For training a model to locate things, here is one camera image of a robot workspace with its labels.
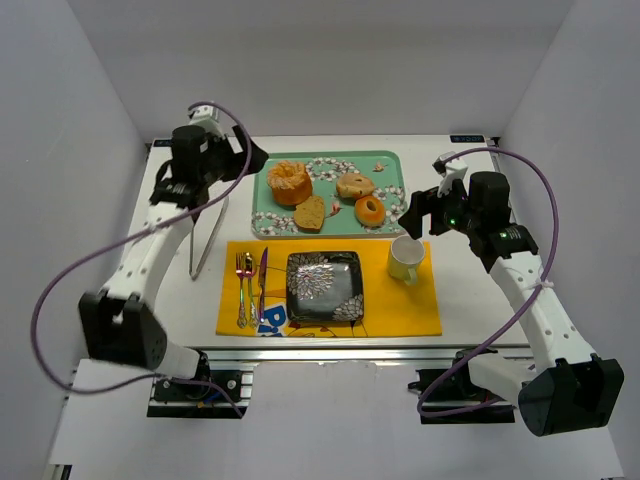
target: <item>green tray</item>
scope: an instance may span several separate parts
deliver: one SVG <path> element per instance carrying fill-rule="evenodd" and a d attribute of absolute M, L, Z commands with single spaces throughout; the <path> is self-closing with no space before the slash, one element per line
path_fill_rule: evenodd
<path fill-rule="evenodd" d="M 313 181 L 313 194 L 324 198 L 325 221 L 319 233 L 298 231 L 293 223 L 294 207 L 283 207 L 273 200 L 267 185 L 267 172 L 280 160 L 291 160 L 307 164 L 307 172 Z M 374 172 L 380 163 L 381 172 Z M 355 217 L 353 202 L 342 200 L 336 192 L 336 181 L 347 172 L 359 172 L 369 177 L 376 185 L 374 196 L 382 200 L 387 210 L 384 225 L 369 228 Z M 386 236 L 400 234 L 402 228 L 397 220 L 407 209 L 406 191 L 402 179 L 400 159 L 387 151 L 366 152 L 297 152 L 270 154 L 265 167 L 256 175 L 253 190 L 251 229 L 258 238 L 274 237 L 356 237 Z M 331 215 L 332 204 L 338 202 L 340 211 Z"/>

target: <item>white mug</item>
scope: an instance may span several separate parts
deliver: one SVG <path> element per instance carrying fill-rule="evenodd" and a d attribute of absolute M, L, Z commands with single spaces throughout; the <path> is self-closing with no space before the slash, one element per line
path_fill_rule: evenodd
<path fill-rule="evenodd" d="M 407 285 L 418 281 L 418 267 L 424 260 L 426 250 L 420 240 L 403 235 L 391 242 L 387 271 L 393 278 L 403 280 Z"/>

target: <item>pastry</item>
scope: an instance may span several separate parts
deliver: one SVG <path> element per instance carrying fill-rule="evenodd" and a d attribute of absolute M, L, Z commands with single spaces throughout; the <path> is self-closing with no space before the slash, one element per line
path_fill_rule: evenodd
<path fill-rule="evenodd" d="M 338 179 L 336 190 L 342 198 L 362 198 L 376 189 L 370 178 L 359 173 L 345 173 Z"/>
<path fill-rule="evenodd" d="M 298 228 L 319 232 L 324 223 L 324 200 L 322 197 L 313 195 L 297 205 L 295 212 L 293 212 L 293 221 Z"/>
<path fill-rule="evenodd" d="M 373 195 L 362 197 L 356 202 L 356 218 L 365 227 L 379 227 L 384 223 L 384 205 Z"/>
<path fill-rule="evenodd" d="M 304 163 L 282 160 L 267 173 L 273 199 L 280 205 L 298 205 L 313 193 Z"/>

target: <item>knife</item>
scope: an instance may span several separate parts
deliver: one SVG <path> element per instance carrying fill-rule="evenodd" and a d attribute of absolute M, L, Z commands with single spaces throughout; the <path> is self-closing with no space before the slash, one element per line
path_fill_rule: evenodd
<path fill-rule="evenodd" d="M 264 294 L 267 291 L 267 256 L 269 253 L 269 247 L 262 252 L 262 258 L 260 259 L 260 272 L 258 274 L 258 286 L 260 287 L 260 306 L 258 307 L 258 315 L 260 316 L 260 323 L 264 323 Z"/>

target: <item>gray wall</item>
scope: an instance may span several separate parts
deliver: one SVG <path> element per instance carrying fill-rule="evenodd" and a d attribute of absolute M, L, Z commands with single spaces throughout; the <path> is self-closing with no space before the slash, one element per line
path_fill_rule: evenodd
<path fill-rule="evenodd" d="M 38 479 L 63 394 L 33 360 L 37 295 L 59 270 L 124 232 L 144 145 L 64 0 L 0 6 L 0 478 Z M 82 350 L 81 293 L 108 260 L 63 280 L 40 329 L 63 377 Z"/>
<path fill-rule="evenodd" d="M 569 315 L 626 374 L 610 424 L 627 477 L 640 478 L 638 132 L 640 3 L 576 2 L 505 131 L 503 146 L 535 161 L 560 209 L 552 279 Z M 505 160 L 519 220 L 548 251 L 549 202 Z"/>
<path fill-rule="evenodd" d="M 499 134 L 572 0 L 69 0 L 145 139 L 194 99 L 254 135 Z"/>

